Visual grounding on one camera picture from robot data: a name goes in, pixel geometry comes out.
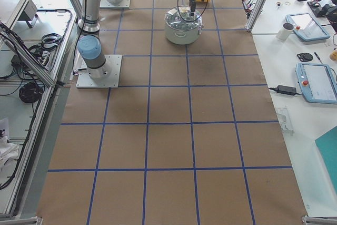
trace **metal pot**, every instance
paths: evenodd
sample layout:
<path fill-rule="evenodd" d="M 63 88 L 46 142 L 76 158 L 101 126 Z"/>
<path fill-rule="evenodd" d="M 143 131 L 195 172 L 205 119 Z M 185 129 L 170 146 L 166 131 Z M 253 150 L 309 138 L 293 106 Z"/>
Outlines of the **metal pot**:
<path fill-rule="evenodd" d="M 190 16 L 191 9 L 188 6 L 172 8 L 165 15 L 166 38 L 175 44 L 186 45 L 196 39 L 202 31 L 202 19 L 196 10 L 194 16 Z"/>

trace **blue frame tablet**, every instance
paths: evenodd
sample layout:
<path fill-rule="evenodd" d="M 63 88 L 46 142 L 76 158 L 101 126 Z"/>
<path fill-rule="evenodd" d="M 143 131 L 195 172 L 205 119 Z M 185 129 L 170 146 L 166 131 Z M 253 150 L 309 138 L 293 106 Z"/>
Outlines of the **blue frame tablet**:
<path fill-rule="evenodd" d="M 297 63 L 296 74 L 308 102 L 337 104 L 337 85 L 327 64 Z"/>
<path fill-rule="evenodd" d="M 294 29 L 294 33 L 306 42 L 330 38 L 330 34 L 310 13 L 289 14 L 285 20 L 301 27 L 299 30 Z"/>

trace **pen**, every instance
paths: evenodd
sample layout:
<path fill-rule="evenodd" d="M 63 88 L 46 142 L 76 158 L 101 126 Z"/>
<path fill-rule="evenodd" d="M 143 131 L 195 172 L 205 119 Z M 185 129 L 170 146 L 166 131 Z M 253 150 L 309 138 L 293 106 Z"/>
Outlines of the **pen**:
<path fill-rule="evenodd" d="M 317 57 L 317 59 L 321 62 L 321 64 L 323 64 L 322 61 L 321 61 L 321 59 L 320 59 L 320 57 L 317 55 L 317 53 L 314 52 L 314 54 L 315 54 L 315 56 Z"/>

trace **glass lid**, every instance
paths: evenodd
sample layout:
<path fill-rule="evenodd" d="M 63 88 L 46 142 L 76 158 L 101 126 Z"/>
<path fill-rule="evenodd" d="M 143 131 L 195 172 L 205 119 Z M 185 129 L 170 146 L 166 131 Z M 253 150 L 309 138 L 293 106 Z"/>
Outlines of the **glass lid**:
<path fill-rule="evenodd" d="M 200 12 L 195 10 L 194 16 L 190 16 L 191 9 L 188 6 L 172 8 L 165 15 L 166 24 L 179 31 L 189 31 L 202 25 Z"/>

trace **metal base plate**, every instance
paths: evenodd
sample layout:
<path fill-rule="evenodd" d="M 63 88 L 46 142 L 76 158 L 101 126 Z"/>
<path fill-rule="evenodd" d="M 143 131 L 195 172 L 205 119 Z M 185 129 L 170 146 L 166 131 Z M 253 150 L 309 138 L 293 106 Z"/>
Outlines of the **metal base plate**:
<path fill-rule="evenodd" d="M 92 79 L 87 72 L 78 75 L 77 88 L 117 88 L 120 80 L 122 55 L 105 55 L 107 61 L 112 66 L 111 74 L 102 79 Z M 86 69 L 83 61 L 81 68 Z"/>
<path fill-rule="evenodd" d="M 120 8 L 130 8 L 131 0 L 122 0 L 117 5 L 113 5 L 107 0 L 101 0 L 100 8 L 101 9 L 120 9 Z"/>

